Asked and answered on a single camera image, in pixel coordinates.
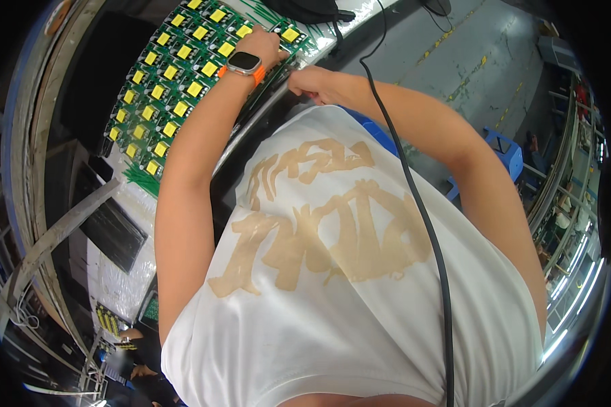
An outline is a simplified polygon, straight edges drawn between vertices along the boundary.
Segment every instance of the left hand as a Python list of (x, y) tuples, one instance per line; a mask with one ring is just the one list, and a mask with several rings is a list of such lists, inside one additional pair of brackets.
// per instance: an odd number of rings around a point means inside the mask
[(252, 33), (245, 35), (243, 39), (238, 41), (235, 50), (259, 57), (262, 66), (266, 71), (269, 71), (274, 65), (290, 55), (286, 51), (280, 50), (280, 42), (278, 34), (268, 33), (260, 24), (257, 24), (253, 26)]

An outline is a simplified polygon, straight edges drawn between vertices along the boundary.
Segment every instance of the blue plastic stool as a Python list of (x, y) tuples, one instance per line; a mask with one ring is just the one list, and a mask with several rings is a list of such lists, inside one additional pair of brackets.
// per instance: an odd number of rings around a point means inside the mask
[(396, 150), (396, 144), (393, 142), (393, 139), (383, 132), (383, 130), (375, 124), (375, 122), (362, 115), (355, 110), (347, 109), (344, 106), (340, 106), (343, 110), (346, 110), (348, 114), (352, 118), (355, 119), (358, 123), (362, 125), (373, 136), (373, 138), (380, 143), (387, 151), (391, 152), (394, 156), (398, 157), (398, 150)]
[[(488, 144), (492, 142), (494, 139), (498, 142), (498, 148), (494, 150), (500, 162), (505, 166), (507, 172), (512, 177), (512, 181), (516, 181), (522, 172), (522, 149), (521, 146), (513, 142), (513, 140), (508, 139), (502, 134), (491, 130), (488, 127), (484, 127), (484, 130), (487, 131), (487, 137), (485, 137), (484, 141)], [(509, 149), (505, 150), (503, 148), (503, 141), (509, 145)], [(450, 176), (448, 178), (448, 182), (453, 185), (453, 188), (446, 194), (446, 198), (448, 200), (453, 200), (459, 194), (459, 190), (457, 189), (457, 183), (455, 178)]]

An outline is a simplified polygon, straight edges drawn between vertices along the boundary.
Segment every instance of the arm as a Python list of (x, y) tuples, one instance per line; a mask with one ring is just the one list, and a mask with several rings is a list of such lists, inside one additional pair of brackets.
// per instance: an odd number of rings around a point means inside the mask
[[(365, 77), (309, 67), (293, 72), (290, 89), (318, 105), (337, 103), (385, 124)], [(527, 284), (544, 337), (546, 291), (527, 219), (504, 166), (454, 110), (425, 94), (375, 83), (398, 134), (445, 164), (457, 181), (464, 215), (518, 269)]]
[[(236, 50), (257, 55), (269, 71), (286, 54), (276, 34), (260, 25)], [(154, 226), (161, 344), (204, 283), (215, 251), (210, 179), (254, 79), (228, 72), (205, 95), (172, 142), (158, 195)]]

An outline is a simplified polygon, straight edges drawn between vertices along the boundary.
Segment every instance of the printed graphic on shirt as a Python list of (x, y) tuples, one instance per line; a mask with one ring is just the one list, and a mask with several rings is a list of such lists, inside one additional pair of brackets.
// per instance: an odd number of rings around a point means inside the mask
[[(270, 167), (263, 169), (263, 173), (267, 174)], [(382, 244), (373, 223), (370, 200), (393, 216), (384, 230)], [(356, 205), (357, 220), (351, 211), (352, 201)], [(267, 216), (261, 212), (231, 224), (232, 232), (240, 234), (236, 247), (223, 275), (208, 279), (217, 297), (226, 297), (237, 289), (261, 294), (252, 282), (253, 262), (261, 243), (273, 229), (277, 229), (276, 238), (261, 261), (278, 270), (275, 285), (281, 290), (296, 289), (304, 257), (310, 272), (328, 272), (326, 285), (334, 275), (351, 282), (384, 275), (400, 279), (406, 267), (426, 261), (431, 253), (430, 240), (413, 198), (404, 193), (400, 199), (382, 190), (374, 180), (356, 181), (351, 190), (342, 196), (332, 196), (322, 207), (311, 210), (310, 205), (304, 205), (293, 211), (296, 230), (288, 217)], [(319, 238), (318, 226), (334, 211), (339, 215), (339, 240), (328, 249)], [(404, 233), (407, 233), (407, 242), (402, 239)]]
[[(318, 147), (320, 150), (309, 154), (311, 147)], [(278, 154), (275, 154), (261, 161), (253, 167), (251, 176), (249, 177), (249, 186), (247, 194), (251, 190), (252, 210), (260, 210), (261, 202), (258, 199), (258, 189), (261, 185), (265, 191), (267, 200), (274, 201), (276, 196), (276, 176), (287, 169), (288, 178), (297, 178), (301, 183), (310, 185), (315, 180), (318, 174), (332, 173), (334, 171), (349, 171), (358, 167), (373, 168), (374, 162), (371, 157), (371, 151), (365, 142), (357, 142), (350, 147), (350, 150), (357, 155), (346, 156), (345, 147), (341, 142), (334, 139), (321, 139), (317, 141), (308, 141), (301, 144), (298, 149), (292, 149), (285, 152), (281, 159), (278, 159)], [(270, 174), (270, 169), (274, 167), (276, 162), (278, 165)], [(299, 164), (314, 161), (312, 167), (305, 173), (299, 174)]]

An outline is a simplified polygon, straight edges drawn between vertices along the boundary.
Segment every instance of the circuit board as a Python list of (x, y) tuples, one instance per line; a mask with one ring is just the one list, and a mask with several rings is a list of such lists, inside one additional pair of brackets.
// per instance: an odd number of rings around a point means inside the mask
[[(218, 72), (254, 23), (218, 0), (184, 0), (164, 20), (126, 76), (104, 136), (130, 161), (124, 172), (155, 197), (172, 140), (197, 103), (219, 80)], [(284, 76), (308, 36), (287, 19), (271, 29), (290, 57), (249, 95), (250, 110)]]

